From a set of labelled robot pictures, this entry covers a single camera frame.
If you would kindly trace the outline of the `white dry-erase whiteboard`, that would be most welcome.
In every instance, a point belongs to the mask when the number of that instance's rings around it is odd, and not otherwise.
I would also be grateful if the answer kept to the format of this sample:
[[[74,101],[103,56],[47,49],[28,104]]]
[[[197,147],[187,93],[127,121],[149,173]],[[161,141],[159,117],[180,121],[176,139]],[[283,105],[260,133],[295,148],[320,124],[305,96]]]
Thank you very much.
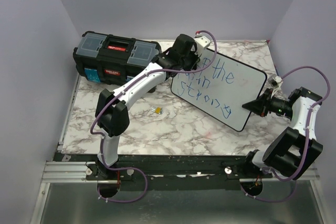
[[[267,74],[253,66],[206,49],[198,73],[179,73],[172,80],[174,95],[241,132],[250,116],[243,104],[258,98]]]

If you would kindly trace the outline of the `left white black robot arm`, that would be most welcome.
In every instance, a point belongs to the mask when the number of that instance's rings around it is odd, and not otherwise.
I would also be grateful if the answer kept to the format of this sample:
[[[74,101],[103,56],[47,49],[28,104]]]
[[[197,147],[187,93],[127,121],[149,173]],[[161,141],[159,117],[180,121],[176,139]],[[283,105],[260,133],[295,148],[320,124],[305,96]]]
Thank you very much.
[[[211,41],[197,32],[195,37],[180,34],[172,47],[157,54],[136,77],[110,92],[99,94],[92,135],[100,135],[98,173],[104,179],[116,175],[120,135],[130,124],[129,110],[148,91],[179,72],[195,72],[203,51]]]

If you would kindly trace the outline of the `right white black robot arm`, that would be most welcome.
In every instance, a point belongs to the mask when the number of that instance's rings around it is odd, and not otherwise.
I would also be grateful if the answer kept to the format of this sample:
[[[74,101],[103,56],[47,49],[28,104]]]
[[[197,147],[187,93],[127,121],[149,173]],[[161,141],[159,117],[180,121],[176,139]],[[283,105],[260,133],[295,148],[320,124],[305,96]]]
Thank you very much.
[[[269,113],[284,116],[290,125],[269,145],[265,151],[254,150],[241,165],[242,173],[255,177],[260,170],[279,172],[282,176],[297,180],[322,153],[323,145],[317,142],[314,126],[321,107],[321,96],[301,87],[295,89],[287,100],[272,96],[273,89],[257,99],[242,105],[258,116]]]

